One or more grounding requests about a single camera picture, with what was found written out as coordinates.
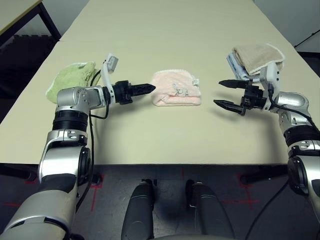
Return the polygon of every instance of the beige towel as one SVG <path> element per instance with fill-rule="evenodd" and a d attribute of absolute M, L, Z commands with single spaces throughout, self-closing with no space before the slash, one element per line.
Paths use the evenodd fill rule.
<path fill-rule="evenodd" d="M 284 67 L 285 55 L 268 43 L 236 46 L 232 51 L 249 75 L 259 74 L 260 69 L 269 63 L 275 63 L 279 70 Z"/>

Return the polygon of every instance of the pink towel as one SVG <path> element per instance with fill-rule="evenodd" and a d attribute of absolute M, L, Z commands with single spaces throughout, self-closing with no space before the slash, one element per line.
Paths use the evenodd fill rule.
<path fill-rule="evenodd" d="M 199 79 L 188 71 L 170 69 L 156 72 L 151 80 L 156 88 L 151 93 L 156 106 L 193 106 L 201 104 Z"/>

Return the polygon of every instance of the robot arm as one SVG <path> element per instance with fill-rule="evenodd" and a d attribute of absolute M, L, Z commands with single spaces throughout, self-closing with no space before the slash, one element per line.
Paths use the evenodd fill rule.
<path fill-rule="evenodd" d="M 279 91 L 279 71 L 270 63 L 260 71 L 264 90 L 253 81 L 224 80 L 219 84 L 228 88 L 244 89 L 241 104 L 226 100 L 214 102 L 242 116 L 253 108 L 279 115 L 279 124 L 288 146 L 288 178 L 291 189 L 308 197 L 320 222 L 320 133 L 308 112 L 309 101 L 294 92 Z"/>
<path fill-rule="evenodd" d="M 101 69 L 104 80 L 109 80 L 108 73 L 113 72 L 117 61 L 112 55 L 104 61 Z M 78 187 L 90 183 L 93 170 L 91 151 L 86 147 L 90 111 L 115 103 L 132 103 L 131 97 L 154 89 L 150 84 L 119 81 L 115 85 L 108 82 L 104 87 L 61 90 L 52 131 L 47 135 L 39 164 L 39 190 L 23 202 L 0 239 L 69 240 Z"/>

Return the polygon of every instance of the folded cloth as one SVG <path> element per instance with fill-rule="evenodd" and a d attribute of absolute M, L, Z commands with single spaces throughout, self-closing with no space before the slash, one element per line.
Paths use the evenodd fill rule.
<path fill-rule="evenodd" d="M 236 46 L 232 52 L 249 75 L 259 74 L 260 69 L 269 63 L 275 63 L 279 70 L 284 67 L 285 55 L 268 43 Z"/>
<path fill-rule="evenodd" d="M 238 62 L 237 59 L 234 55 L 234 53 L 230 53 L 227 57 L 226 60 L 228 61 L 234 75 L 235 78 L 237 80 L 244 80 L 244 81 L 248 81 L 250 79 L 252 79 L 254 82 L 260 82 L 260 74 L 256 74 L 256 75 L 249 75 L 248 72 L 246 71 L 244 66 L 241 66 Z"/>
<path fill-rule="evenodd" d="M 193 106 L 201 104 L 199 79 L 182 69 L 156 72 L 151 80 L 151 93 L 156 106 Z"/>
<path fill-rule="evenodd" d="M 73 87 L 89 87 L 91 79 L 98 71 L 95 66 L 94 61 L 77 62 L 66 66 L 58 73 L 46 91 L 46 98 L 56 104 L 57 94 L 60 90 Z M 97 76 L 94 79 L 93 86 L 97 85 L 99 78 L 100 76 Z"/>

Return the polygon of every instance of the table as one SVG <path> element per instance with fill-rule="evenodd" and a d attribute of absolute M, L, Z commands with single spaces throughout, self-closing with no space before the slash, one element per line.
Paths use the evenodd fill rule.
<path fill-rule="evenodd" d="M 146 95 L 133 104 L 114 105 L 108 119 L 93 122 L 96 164 L 287 163 L 276 114 L 250 110 L 241 117 L 219 108 L 213 99 L 239 103 L 243 95 L 241 89 L 218 85 L 234 77 L 226 60 L 233 46 L 270 43 L 286 56 L 281 90 L 307 96 L 319 125 L 320 79 L 289 42 L 250 1 L 149 2 L 87 4 L 0 125 L 0 135 L 6 136 L 0 163 L 39 163 L 55 113 L 45 97 L 52 80 L 74 62 L 95 61 L 99 67 L 109 52 L 119 58 L 113 83 L 148 83 L 156 71 L 185 69 L 200 79 L 202 104 L 157 107 Z M 103 14 L 107 6 L 108 14 Z M 180 18 L 174 22 L 176 14 Z"/>
<path fill-rule="evenodd" d="M 0 46 L 37 14 L 58 41 L 61 35 L 42 0 L 2 0 L 0 3 Z"/>

